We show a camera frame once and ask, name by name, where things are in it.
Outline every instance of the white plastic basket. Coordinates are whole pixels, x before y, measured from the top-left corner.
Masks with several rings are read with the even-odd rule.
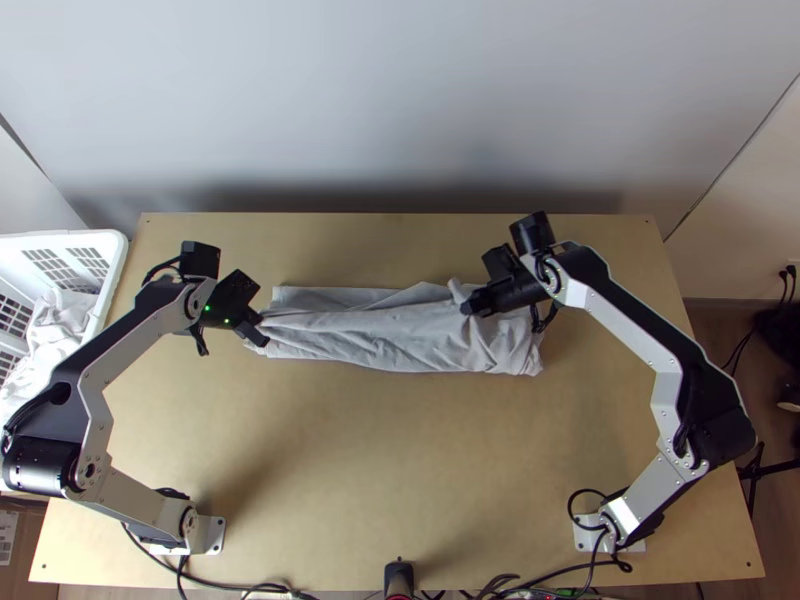
[[[48,288],[97,294],[81,342],[100,332],[127,252],[111,229],[0,235],[0,386],[28,352],[33,303]]]

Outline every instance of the white towel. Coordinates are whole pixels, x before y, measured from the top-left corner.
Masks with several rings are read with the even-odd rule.
[[[36,396],[50,381],[53,367],[80,346],[96,302],[92,294],[55,288],[36,300],[25,334],[28,354],[0,388],[0,423]]]
[[[459,305],[477,286],[418,283],[405,290],[272,288],[258,329],[269,358],[336,360],[406,373],[481,372],[536,375],[542,370],[526,308],[488,318]]]

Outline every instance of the white wall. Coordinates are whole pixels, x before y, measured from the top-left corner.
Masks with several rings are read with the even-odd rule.
[[[691,298],[780,298],[800,269],[800,86],[667,242]]]
[[[226,207],[667,231],[800,70],[799,20],[788,0],[29,0],[0,18],[0,111],[127,231]]]
[[[0,127],[0,234],[85,227],[39,167]]]

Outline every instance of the wooden tabletop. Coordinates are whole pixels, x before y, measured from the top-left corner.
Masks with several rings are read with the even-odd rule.
[[[456,276],[483,283],[481,255],[509,240],[514,215],[145,214],[111,318],[143,274],[182,240],[222,248],[221,275],[278,284],[402,288]],[[556,237],[593,246],[614,278],[690,332],[653,220],[553,215]],[[614,492],[655,455],[652,372],[587,314],[563,310],[537,377],[407,375],[270,360],[230,332],[211,356],[162,339],[107,390],[117,468],[170,486],[228,519],[225,547],[190,570],[233,582],[288,578],[310,590],[373,590],[385,563],[413,561],[424,589],[482,587],[577,562],[565,510],[582,487]],[[666,512],[634,571],[596,585],[763,576],[732,465]],[[557,582],[580,585],[577,572]],[[172,587],[119,524],[50,503],[31,579]]]

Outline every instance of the gray fabric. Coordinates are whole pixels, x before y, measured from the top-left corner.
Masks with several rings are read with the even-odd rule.
[[[269,358],[336,360],[406,373],[536,375],[542,369],[527,309],[486,319],[459,304],[476,286],[418,283],[405,290],[278,286],[259,329]]]

